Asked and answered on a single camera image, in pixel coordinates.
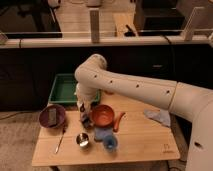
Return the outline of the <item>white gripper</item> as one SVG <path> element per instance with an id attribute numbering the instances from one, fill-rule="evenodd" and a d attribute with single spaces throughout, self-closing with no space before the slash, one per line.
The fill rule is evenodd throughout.
<path id="1" fill-rule="evenodd" d="M 77 106 L 81 108 L 84 106 L 85 112 L 89 113 L 91 110 L 91 104 L 96 97 L 97 89 L 90 88 L 81 83 L 76 86 Z"/>

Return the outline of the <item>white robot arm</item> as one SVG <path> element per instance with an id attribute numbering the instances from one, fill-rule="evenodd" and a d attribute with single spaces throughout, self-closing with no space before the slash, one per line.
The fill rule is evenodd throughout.
<path id="1" fill-rule="evenodd" d="M 79 103 L 91 102 L 97 90 L 117 93 L 168 110 L 192 123 L 185 171 L 213 171 L 213 90 L 177 81 L 124 75 L 106 70 L 99 54 L 75 70 Z"/>

